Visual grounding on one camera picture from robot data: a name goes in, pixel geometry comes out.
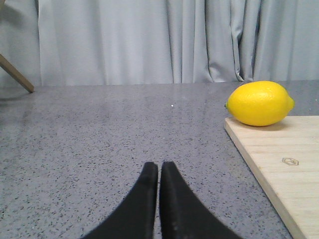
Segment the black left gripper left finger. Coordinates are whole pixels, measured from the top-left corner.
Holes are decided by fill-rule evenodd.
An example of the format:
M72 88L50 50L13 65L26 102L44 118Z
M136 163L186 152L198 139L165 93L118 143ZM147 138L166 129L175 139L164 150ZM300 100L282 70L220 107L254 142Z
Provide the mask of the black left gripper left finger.
M85 239L152 239L157 202L158 166L146 162L122 203Z

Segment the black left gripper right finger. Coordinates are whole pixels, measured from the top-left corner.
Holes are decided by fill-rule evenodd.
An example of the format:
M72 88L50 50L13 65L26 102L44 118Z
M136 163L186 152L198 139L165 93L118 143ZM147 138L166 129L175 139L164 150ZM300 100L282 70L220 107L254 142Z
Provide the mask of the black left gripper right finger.
M159 214L163 239L239 239L200 202L174 162L161 168Z

